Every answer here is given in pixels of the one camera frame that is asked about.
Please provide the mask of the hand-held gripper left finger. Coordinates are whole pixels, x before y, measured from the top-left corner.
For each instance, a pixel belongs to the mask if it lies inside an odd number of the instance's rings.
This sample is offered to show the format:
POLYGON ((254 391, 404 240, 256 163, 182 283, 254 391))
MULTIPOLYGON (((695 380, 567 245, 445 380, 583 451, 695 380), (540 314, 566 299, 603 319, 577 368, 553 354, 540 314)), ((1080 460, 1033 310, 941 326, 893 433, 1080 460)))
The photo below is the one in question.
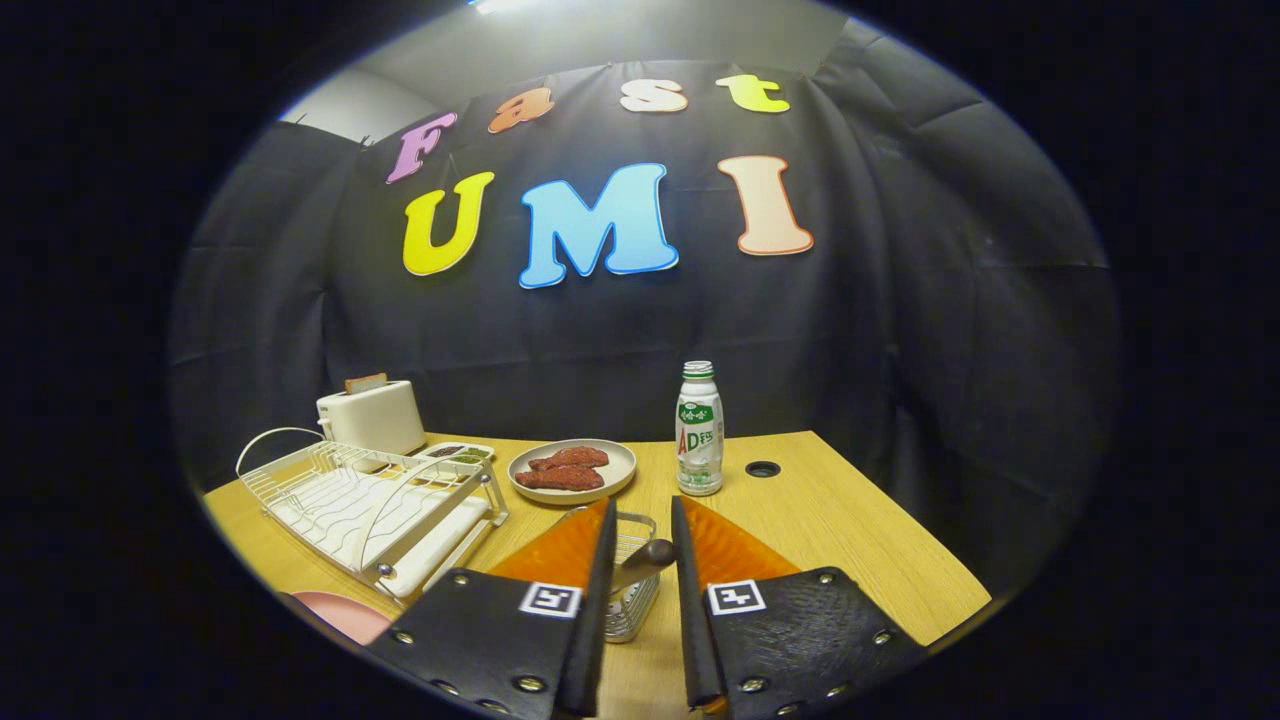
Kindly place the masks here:
POLYGON ((490 571, 454 569, 367 646, 449 719, 598 712, 618 511, 602 498, 490 571))

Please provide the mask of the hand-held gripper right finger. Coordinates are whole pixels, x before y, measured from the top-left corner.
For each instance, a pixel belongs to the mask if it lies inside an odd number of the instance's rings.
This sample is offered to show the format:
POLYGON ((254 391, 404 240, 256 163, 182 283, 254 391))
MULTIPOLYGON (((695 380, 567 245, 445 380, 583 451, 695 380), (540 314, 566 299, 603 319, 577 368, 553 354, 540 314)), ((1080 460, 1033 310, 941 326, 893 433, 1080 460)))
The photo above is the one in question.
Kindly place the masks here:
POLYGON ((847 573, 803 570, 719 512, 671 501, 687 703, 713 719, 822 719, 925 647, 847 573))

